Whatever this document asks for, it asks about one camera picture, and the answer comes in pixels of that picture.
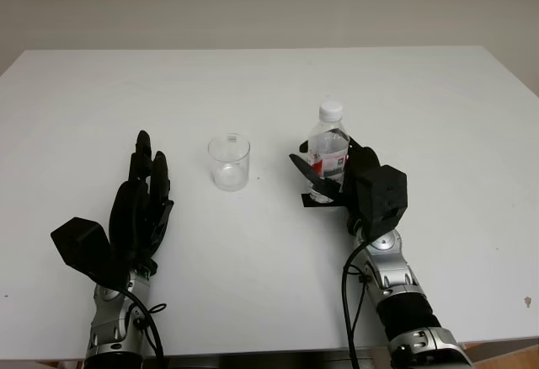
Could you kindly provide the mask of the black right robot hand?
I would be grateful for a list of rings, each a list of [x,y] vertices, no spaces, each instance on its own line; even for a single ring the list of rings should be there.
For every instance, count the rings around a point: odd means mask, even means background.
[[[344,161],[344,180],[337,181],[319,175],[312,165],[297,154],[290,160],[307,179],[311,190],[329,199],[331,206],[344,206],[349,212],[347,228],[354,235],[364,225],[384,214],[387,197],[384,193],[381,165],[374,150],[361,146],[351,138]]]

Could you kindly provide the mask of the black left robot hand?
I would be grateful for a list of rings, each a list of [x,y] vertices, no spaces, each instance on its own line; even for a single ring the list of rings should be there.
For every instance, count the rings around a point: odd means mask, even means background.
[[[141,130],[131,154],[128,180],[121,184],[109,218],[113,255],[130,268],[157,273],[153,255],[164,239],[173,201],[169,199],[168,163],[152,153],[151,138]]]

